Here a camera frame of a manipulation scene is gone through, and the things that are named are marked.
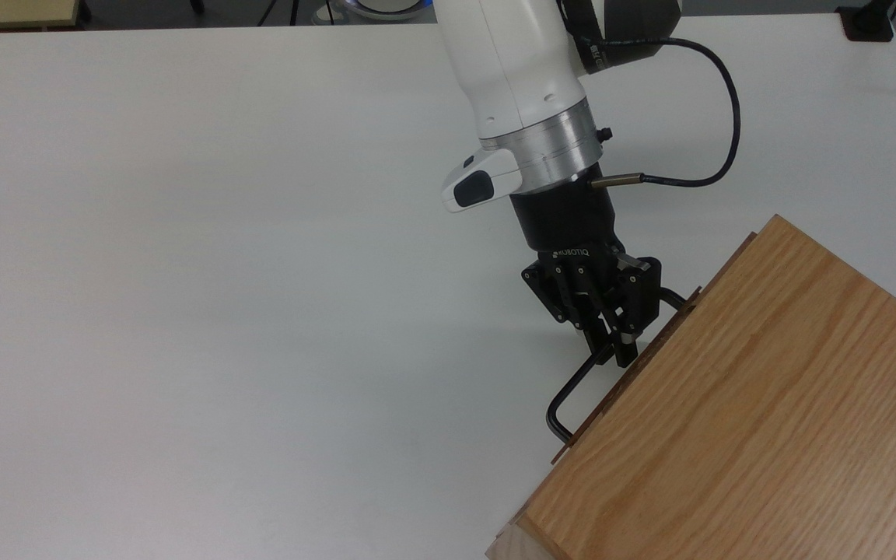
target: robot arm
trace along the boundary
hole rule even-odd
[[[614,234],[606,187],[657,182],[703,187],[731,166],[740,115],[731,75],[717,54],[667,39],[680,17],[677,0],[434,0],[459,85],[472,103],[481,148],[449,174],[442,201],[452,212],[508,196],[537,261],[523,279],[559,323],[572,323],[590,358],[548,408],[548,426],[569,433],[555,410],[594,365],[628,366],[636,340],[659,302],[683,300],[661,287],[662,265],[625,252]],[[706,180],[644,173],[602,177],[601,142],[575,68],[588,73],[654,54],[661,44],[697,50],[714,61],[732,96],[732,146]]]
[[[598,38],[639,39],[668,34],[680,15],[677,0],[438,0],[435,10],[483,145],[442,187],[451,212],[557,187],[600,160],[575,68],[599,72],[658,46],[572,41],[566,26]]]

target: gray floor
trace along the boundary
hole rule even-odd
[[[93,21],[86,29],[247,27],[258,23],[270,0],[206,0],[206,13],[192,13],[188,0],[88,0]],[[684,0],[685,15],[824,13],[840,4],[865,0]],[[299,3],[298,25],[310,24],[310,12],[323,0]],[[278,0],[264,24],[288,25],[292,0]]]

